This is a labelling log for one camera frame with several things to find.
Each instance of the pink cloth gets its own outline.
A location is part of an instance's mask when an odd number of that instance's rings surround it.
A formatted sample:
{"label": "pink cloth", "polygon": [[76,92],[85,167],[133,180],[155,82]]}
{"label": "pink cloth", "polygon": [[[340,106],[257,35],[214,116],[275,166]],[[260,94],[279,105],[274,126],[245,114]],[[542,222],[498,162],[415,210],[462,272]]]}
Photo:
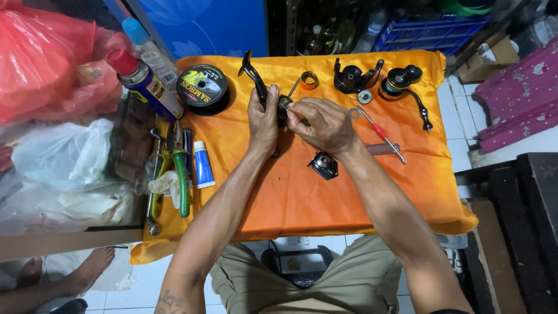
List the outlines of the pink cloth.
{"label": "pink cloth", "polygon": [[485,153],[558,126],[558,37],[477,86],[492,126],[478,133]]}

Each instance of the bare foot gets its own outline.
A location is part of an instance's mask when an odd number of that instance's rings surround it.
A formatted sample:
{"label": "bare foot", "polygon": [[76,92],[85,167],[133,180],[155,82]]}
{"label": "bare foot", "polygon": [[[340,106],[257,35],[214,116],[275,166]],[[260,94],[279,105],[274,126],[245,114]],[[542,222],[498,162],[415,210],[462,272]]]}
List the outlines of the bare foot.
{"label": "bare foot", "polygon": [[89,290],[113,259],[114,248],[94,249],[76,270],[61,279],[65,281],[70,296]]}
{"label": "bare foot", "polygon": [[28,260],[17,274],[17,288],[34,286],[39,283],[42,274],[42,259],[32,258]]}

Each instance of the orange satin cloth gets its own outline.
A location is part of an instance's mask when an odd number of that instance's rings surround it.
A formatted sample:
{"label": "orange satin cloth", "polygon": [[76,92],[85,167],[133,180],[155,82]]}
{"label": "orange satin cloth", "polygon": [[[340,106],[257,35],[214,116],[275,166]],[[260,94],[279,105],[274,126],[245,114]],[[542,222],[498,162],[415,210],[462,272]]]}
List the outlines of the orange satin cloth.
{"label": "orange satin cloth", "polygon": [[[432,134],[422,129],[419,109],[411,95],[386,102],[378,96],[378,82],[371,89],[373,100],[362,107],[375,123],[383,127],[393,143],[400,144],[407,164],[403,165],[395,154],[376,156],[376,160],[405,191],[435,232],[462,234],[471,231],[478,220],[459,202],[436,93],[444,80],[444,56],[441,53],[415,50],[338,57],[341,69],[354,64],[362,70],[373,69],[378,59],[384,59],[380,80],[395,67],[404,68],[414,64],[423,70],[422,79],[411,88],[429,110],[429,119],[434,125]],[[277,84],[283,94],[288,94],[302,72],[310,70],[318,76],[319,86],[313,91],[298,87],[292,95],[294,101],[307,96],[328,98],[347,109],[354,108],[359,104],[357,95],[342,94],[333,86],[335,58],[252,58],[252,65],[267,85]],[[225,56],[188,57],[177,62],[181,70],[196,64],[211,64],[221,69],[228,78],[232,94],[229,108],[213,117],[187,113],[181,121],[183,126],[194,129],[196,141],[205,142],[217,184],[209,188],[192,189],[193,205],[188,218],[180,218],[171,199],[165,198],[161,216],[157,219],[162,226],[161,234],[150,237],[146,225],[143,243],[132,248],[131,264],[150,263],[174,253],[188,223],[246,152],[249,138],[246,111],[254,83],[246,74],[237,76],[241,62],[242,58]],[[366,144],[383,143],[362,115],[352,122]],[[315,155],[315,147],[293,133],[282,131],[277,146],[281,156],[267,160],[233,241],[374,233],[357,191],[341,164],[339,176],[326,181],[306,166]]]}

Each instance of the red spray cap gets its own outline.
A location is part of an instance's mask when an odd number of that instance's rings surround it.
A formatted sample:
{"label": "red spray cap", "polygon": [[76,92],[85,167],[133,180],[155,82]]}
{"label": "red spray cap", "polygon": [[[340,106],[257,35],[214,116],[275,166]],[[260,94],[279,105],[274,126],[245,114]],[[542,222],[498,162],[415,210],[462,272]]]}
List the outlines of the red spray cap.
{"label": "red spray cap", "polygon": [[116,73],[127,77],[138,69],[138,61],[124,49],[113,49],[105,56],[105,61]]}

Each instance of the hand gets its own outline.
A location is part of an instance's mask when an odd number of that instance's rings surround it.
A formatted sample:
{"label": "hand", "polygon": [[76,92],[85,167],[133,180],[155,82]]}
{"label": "hand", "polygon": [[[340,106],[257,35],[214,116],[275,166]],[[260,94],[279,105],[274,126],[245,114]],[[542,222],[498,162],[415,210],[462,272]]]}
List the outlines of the hand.
{"label": "hand", "polygon": [[277,125],[277,102],[279,101],[279,87],[275,84],[267,88],[267,104],[264,111],[259,103],[256,89],[250,94],[248,102],[248,123],[250,124],[249,149],[262,150],[267,156],[273,155],[277,145],[279,126]]}
{"label": "hand", "polygon": [[[308,119],[311,126],[301,123],[302,118]],[[334,155],[349,151],[358,138],[347,109],[328,99],[304,97],[288,104],[288,128]]]}

